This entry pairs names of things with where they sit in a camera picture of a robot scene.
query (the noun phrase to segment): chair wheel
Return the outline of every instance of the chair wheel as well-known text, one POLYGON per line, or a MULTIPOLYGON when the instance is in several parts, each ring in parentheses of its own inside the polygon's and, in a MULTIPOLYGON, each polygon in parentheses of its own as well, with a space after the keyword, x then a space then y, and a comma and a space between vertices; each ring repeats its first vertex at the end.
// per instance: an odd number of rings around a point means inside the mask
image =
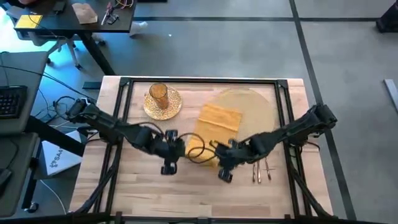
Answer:
POLYGON ((25 208, 25 211, 28 213, 34 213, 39 209, 39 204, 36 202, 32 202, 29 208, 25 208))
POLYGON ((99 46, 105 46, 105 44, 106 44, 105 40, 101 40, 98 42, 99 46))

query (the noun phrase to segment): desk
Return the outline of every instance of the desk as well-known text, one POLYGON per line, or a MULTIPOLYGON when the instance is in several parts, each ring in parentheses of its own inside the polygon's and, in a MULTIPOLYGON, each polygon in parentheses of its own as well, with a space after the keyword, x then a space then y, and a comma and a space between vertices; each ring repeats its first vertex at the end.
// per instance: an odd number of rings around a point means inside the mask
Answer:
POLYGON ((7 73, 10 85, 27 86, 27 98, 19 118, 0 120, 1 168, 7 166, 10 155, 15 150, 15 146, 12 145, 10 139, 13 139, 19 145, 19 152, 11 166, 12 176, 10 182, 7 185, 4 196, 0 198, 0 217, 9 217, 15 212, 29 167, 33 169, 27 182, 22 208, 30 207, 36 185, 36 180, 34 179, 35 167, 32 167, 30 162, 33 151, 38 148, 41 140, 50 141, 75 154, 83 154, 84 148, 81 143, 30 115, 42 79, 39 74, 44 72, 47 57, 47 52, 1 54, 2 65, 37 72, 38 74, 11 68, 0 68, 1 86, 7 85, 4 71, 7 73))
MULTIPOLYGON (((98 106, 112 114, 120 77, 104 77, 98 97, 98 106)), ((295 118, 308 110, 303 80, 288 79, 290 98, 295 118)), ((201 107, 222 90, 231 87, 250 88, 265 97, 271 105, 276 104, 272 86, 256 84, 220 83, 168 83, 176 88, 183 98, 183 108, 176 117, 167 121, 153 121, 143 110, 144 93, 151 83, 134 82, 131 107, 127 116, 129 123, 151 121, 163 130, 178 129, 179 134, 192 132, 201 107)), ((275 111, 275 124, 279 116, 275 111)), ((98 183, 105 143, 87 145, 76 181, 70 210, 81 207, 98 183)), ((332 213, 320 154, 313 146, 305 146, 302 153, 303 169, 307 186, 323 208, 332 213)), ((120 211, 123 216, 140 217, 226 217, 226 218, 283 218, 293 214, 289 182, 281 144, 270 153, 268 163, 272 169, 272 181, 266 179, 262 166, 261 185, 251 182, 252 165, 239 166, 233 171, 231 184, 217 177, 218 170, 202 167, 181 158, 178 172, 173 176, 160 175, 162 159, 133 149, 124 142, 119 164, 118 179, 111 212, 120 211)), ((104 191, 101 209, 104 211, 108 190, 104 191)), ((303 203, 299 202, 303 213, 303 203)))
MULTIPOLYGON (((21 68, 39 74, 44 72, 47 57, 47 52, 4 53, 1 55, 4 66, 21 68)), ((0 85, 2 86, 7 85, 4 70, 7 72, 10 85, 25 85, 28 91, 27 99, 19 118, 0 120, 0 136, 22 132, 37 133, 43 140, 50 141, 79 156, 82 155, 83 145, 80 142, 30 115, 42 76, 10 68, 0 68, 0 85)))
POLYGON ((30 160, 33 152, 38 150, 40 144, 40 139, 35 133, 0 138, 1 168, 5 168, 8 165, 15 153, 16 147, 11 140, 19 146, 19 150, 14 162, 10 166, 10 170, 12 170, 10 181, 3 196, 0 197, 0 217, 10 217, 15 213, 19 197, 21 196, 22 186, 24 186, 26 173, 29 169, 30 160))
POLYGON ((31 8, 26 8, 26 14, 31 12, 43 15, 40 25, 35 29, 18 29, 16 31, 31 31, 31 32, 45 32, 49 33, 49 30, 56 35, 64 35, 66 37, 72 37, 77 34, 83 41, 83 44, 94 58, 96 63, 101 67, 105 75, 115 75, 114 70, 108 63, 105 56, 102 54, 100 48, 95 43, 94 39, 91 37, 93 32, 117 32, 117 33, 128 33, 130 31, 130 26, 132 18, 134 16, 134 10, 136 8, 136 2, 131 8, 121 9, 115 11, 119 15, 119 20, 113 25, 104 24, 101 26, 101 21, 105 15, 106 5, 109 0, 87 0, 83 1, 88 3, 97 13, 98 21, 95 24, 84 24, 81 25, 78 22, 75 11, 72 8, 72 4, 76 2, 82 2, 78 0, 64 0, 65 10, 59 15, 53 13, 53 6, 55 4, 54 0, 40 0, 35 6, 31 8))

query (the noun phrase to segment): round placemat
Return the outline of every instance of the round placemat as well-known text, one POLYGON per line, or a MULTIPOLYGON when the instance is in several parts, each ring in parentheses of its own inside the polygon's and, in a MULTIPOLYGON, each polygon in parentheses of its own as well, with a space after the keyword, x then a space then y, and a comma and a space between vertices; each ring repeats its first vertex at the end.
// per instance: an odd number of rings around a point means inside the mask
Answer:
POLYGON ((236 136, 238 141, 253 134, 274 129, 275 119, 272 106, 256 91, 246 88, 228 89, 222 91, 210 103, 242 113, 236 136))
POLYGON ((180 93, 176 89, 167 86, 167 96, 169 98, 169 107, 162 110, 157 106, 155 99, 153 99, 149 93, 146 93, 144 97, 145 113, 156 120, 166 120, 177 115, 182 107, 182 97, 180 93))

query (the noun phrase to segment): folded napkin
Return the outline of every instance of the folded napkin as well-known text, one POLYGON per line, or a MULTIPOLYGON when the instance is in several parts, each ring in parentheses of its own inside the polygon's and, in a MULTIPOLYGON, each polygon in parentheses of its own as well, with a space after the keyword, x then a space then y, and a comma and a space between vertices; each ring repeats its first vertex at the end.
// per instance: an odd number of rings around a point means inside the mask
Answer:
POLYGON ((80 24, 96 23, 98 20, 97 13, 87 3, 74 3, 72 8, 75 11, 80 24))
MULTIPOLYGON (((236 138, 238 133, 239 124, 241 122, 242 114, 235 110, 229 110, 216 106, 214 104, 206 104, 200 112, 199 118, 195 125, 196 134, 199 134, 205 140, 205 146, 209 149, 215 150, 209 145, 210 141, 218 141, 225 145, 228 144, 228 140, 236 138)), ((185 154, 194 147, 202 147, 203 143, 196 136, 192 136, 188 145, 185 148, 185 154)), ((195 157, 201 152, 201 149, 193 150, 189 156, 195 157)), ((214 153, 210 151, 204 151, 197 158, 196 161, 204 161, 214 156, 214 153)), ((217 166, 218 159, 214 158, 206 163, 206 165, 217 166)))

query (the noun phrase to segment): glass rim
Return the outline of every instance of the glass rim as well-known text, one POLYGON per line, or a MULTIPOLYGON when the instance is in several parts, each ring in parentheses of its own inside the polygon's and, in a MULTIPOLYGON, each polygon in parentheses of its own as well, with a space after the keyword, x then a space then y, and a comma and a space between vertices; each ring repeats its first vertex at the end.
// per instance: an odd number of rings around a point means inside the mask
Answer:
POLYGON ((155 99, 163 98, 164 96, 166 96, 166 95, 167 95, 167 92, 168 92, 167 85, 166 85, 166 84, 164 84, 164 83, 161 83, 161 82, 154 83, 154 84, 152 84, 152 85, 150 86, 150 88, 149 88, 149 94, 150 94, 150 96, 151 96, 151 97, 153 97, 153 98, 155 98, 155 99), (152 89, 152 87, 154 87, 154 86, 156 86, 156 85, 162 85, 162 86, 164 86, 164 87, 165 87, 166 91, 165 91, 164 95, 162 95, 162 96, 159 96, 159 97, 155 97, 155 96, 153 96, 151 89, 152 89))

